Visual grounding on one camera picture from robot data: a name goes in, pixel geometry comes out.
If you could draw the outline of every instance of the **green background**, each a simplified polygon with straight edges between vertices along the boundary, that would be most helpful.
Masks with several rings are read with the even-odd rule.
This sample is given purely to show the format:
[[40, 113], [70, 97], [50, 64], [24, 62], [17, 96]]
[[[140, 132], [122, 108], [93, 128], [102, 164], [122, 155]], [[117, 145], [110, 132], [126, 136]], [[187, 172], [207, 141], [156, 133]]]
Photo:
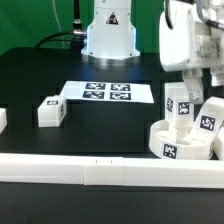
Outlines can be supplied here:
[[[72, 31], [73, 1], [55, 0], [63, 31]], [[93, 19], [94, 0], [80, 0], [81, 19], [86, 28]], [[158, 52], [159, 17], [163, 0], [132, 0], [132, 23], [137, 29], [136, 47]], [[14, 47], [33, 47], [59, 31], [52, 0], [0, 0], [0, 55]], [[44, 47], [62, 48], [59, 42]]]

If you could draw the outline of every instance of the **white paper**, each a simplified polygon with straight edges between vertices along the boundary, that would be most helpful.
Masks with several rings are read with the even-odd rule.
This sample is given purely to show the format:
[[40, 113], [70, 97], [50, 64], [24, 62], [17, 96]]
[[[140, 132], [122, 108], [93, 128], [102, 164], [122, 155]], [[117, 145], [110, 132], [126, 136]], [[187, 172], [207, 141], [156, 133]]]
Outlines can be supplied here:
[[154, 103], [149, 85], [67, 81], [60, 93], [70, 100]]

